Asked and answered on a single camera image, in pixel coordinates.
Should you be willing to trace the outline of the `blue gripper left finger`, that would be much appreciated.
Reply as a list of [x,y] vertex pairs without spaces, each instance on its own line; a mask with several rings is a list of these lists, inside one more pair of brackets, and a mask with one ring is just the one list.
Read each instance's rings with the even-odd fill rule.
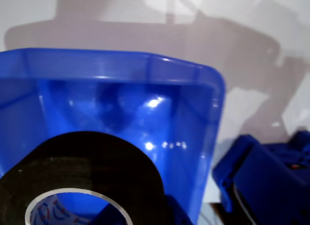
[[91,221],[91,225],[120,225],[121,213],[113,205],[108,204],[102,211]]

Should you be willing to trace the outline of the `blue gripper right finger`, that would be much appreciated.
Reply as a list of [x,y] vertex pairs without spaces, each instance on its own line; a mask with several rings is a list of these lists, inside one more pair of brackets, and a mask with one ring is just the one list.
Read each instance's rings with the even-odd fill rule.
[[186,212],[171,195],[165,195],[169,225],[193,225]]

